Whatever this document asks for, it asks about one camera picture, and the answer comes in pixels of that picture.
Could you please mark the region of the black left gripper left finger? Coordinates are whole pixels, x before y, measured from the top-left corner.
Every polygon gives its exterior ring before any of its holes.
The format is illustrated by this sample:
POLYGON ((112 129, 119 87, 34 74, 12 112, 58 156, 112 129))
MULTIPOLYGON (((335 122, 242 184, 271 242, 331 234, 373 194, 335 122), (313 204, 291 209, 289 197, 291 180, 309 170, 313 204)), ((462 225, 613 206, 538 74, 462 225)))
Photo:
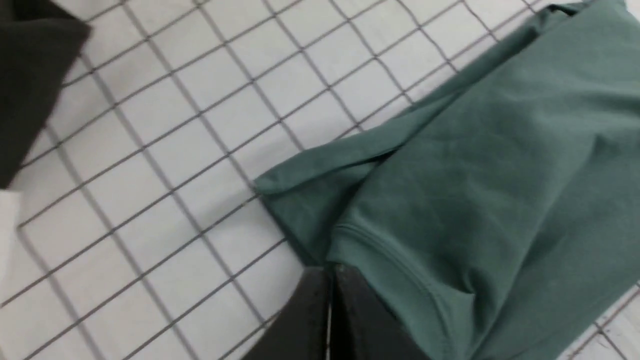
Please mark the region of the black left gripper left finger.
POLYGON ((292 296, 245 360, 324 360, 332 281, 324 268, 306 268, 292 296))

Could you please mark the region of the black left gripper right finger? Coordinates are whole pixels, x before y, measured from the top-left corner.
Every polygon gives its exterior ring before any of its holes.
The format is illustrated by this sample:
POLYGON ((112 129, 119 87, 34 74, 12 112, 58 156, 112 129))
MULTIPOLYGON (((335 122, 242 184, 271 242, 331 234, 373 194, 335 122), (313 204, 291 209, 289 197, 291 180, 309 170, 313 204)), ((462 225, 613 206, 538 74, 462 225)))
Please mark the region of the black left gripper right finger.
POLYGON ((334 267, 332 360, 427 360, 357 268, 334 267))

